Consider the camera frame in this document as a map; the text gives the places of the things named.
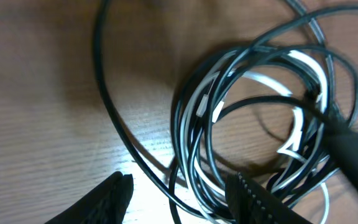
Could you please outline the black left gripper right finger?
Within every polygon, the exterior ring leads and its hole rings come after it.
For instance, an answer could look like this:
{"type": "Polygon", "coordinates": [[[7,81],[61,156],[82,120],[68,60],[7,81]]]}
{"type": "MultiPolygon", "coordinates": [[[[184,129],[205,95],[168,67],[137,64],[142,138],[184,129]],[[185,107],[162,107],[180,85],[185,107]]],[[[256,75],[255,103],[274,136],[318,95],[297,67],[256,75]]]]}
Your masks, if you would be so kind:
{"type": "Polygon", "coordinates": [[[225,183],[228,209],[239,224],[310,224],[245,174],[232,174],[225,183]]]}

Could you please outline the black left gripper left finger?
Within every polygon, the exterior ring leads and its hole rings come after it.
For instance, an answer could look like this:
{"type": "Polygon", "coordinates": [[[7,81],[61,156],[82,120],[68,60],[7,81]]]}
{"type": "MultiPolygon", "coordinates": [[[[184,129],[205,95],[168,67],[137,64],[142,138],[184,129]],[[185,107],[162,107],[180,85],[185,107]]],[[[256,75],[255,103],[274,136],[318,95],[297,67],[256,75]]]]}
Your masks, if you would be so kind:
{"type": "Polygon", "coordinates": [[[133,192],[133,176],[117,171],[45,224],[121,224],[133,192]]]}

